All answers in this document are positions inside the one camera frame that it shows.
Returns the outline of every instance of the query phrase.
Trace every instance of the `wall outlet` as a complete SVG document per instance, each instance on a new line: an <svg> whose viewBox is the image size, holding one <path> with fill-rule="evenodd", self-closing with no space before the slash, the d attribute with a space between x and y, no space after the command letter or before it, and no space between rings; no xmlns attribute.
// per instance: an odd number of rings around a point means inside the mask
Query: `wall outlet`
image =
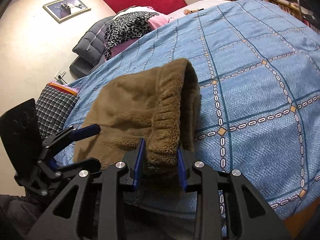
<svg viewBox="0 0 320 240"><path fill-rule="evenodd" d="M60 78L63 80L63 77L65 74L66 74L65 71L58 71L58 73L54 76L54 78L55 78L55 80L58 80L59 76L60 76Z"/></svg>

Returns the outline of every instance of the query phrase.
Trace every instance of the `bed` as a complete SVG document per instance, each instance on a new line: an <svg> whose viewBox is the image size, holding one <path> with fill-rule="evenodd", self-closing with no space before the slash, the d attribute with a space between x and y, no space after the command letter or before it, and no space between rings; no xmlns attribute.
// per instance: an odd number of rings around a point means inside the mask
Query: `bed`
<svg viewBox="0 0 320 240"><path fill-rule="evenodd" d="M241 170L285 219L320 196L319 46L318 34L271 3L210 7L148 33L73 82L79 100L65 127L81 126L112 79L186 57L202 96L197 157L219 171ZM72 163L73 150L65 148L57 162ZM193 193L142 190L125 198L158 213L195 216Z"/></svg>

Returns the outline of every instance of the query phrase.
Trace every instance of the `orange fabric edge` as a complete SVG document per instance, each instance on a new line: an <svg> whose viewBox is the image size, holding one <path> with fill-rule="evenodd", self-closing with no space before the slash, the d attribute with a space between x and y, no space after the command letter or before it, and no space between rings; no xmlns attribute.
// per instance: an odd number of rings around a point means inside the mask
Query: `orange fabric edge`
<svg viewBox="0 0 320 240"><path fill-rule="evenodd" d="M291 234L292 239L294 239L300 233L300 231L304 228L306 223L313 216L319 204L320 204L320 198L317 198L304 210L301 210L299 213L296 213L293 216L288 217L286 220L283 221L285 227Z"/></svg>
<svg viewBox="0 0 320 240"><path fill-rule="evenodd" d="M68 89L68 88L66 88L64 86L60 86L60 85L52 83L52 82L48 83L47 85L50 85L50 86L53 86L53 87L58 87L58 88L60 88L62 90L65 90L65 91L69 92L70 94L72 94L74 96L76 96L78 94L77 92L75 92L75 91L73 91L71 89Z"/></svg>

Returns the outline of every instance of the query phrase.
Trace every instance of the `pink fabric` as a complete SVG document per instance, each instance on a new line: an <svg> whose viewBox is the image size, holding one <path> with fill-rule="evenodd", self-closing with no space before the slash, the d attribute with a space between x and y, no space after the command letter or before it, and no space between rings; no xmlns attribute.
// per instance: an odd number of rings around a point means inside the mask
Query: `pink fabric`
<svg viewBox="0 0 320 240"><path fill-rule="evenodd" d="M124 43L121 43L119 45L113 46L110 48L111 50L111 57L114 57L115 55L118 55L120 52L124 51L127 47L129 47L132 43L137 41L138 39L128 40Z"/></svg>
<svg viewBox="0 0 320 240"><path fill-rule="evenodd" d="M156 12L151 6L143 7L143 11ZM173 18L169 18L167 15L165 15L163 13L159 13L159 15L156 15L156 16L149 18L148 23L149 23L151 30L153 31L163 25L166 25L169 22L172 22L173 20L174 20ZM124 43L121 43L119 45L111 47L110 48L111 57L118 55L120 52L124 51L127 47L129 47L132 43L134 43L137 40L138 39L128 40Z"/></svg>
<svg viewBox="0 0 320 240"><path fill-rule="evenodd" d="M151 30L155 30L167 23L172 22L172 19L168 18L165 14L159 14L149 18L148 23Z"/></svg>

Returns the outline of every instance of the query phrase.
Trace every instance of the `framed photo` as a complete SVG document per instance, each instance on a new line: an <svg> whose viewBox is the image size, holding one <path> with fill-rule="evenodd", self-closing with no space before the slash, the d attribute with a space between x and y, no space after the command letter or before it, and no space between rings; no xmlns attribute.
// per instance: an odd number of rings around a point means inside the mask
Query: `framed photo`
<svg viewBox="0 0 320 240"><path fill-rule="evenodd" d="M46 3L43 8L58 22L62 23L76 15L90 11L81 0L56 0Z"/></svg>

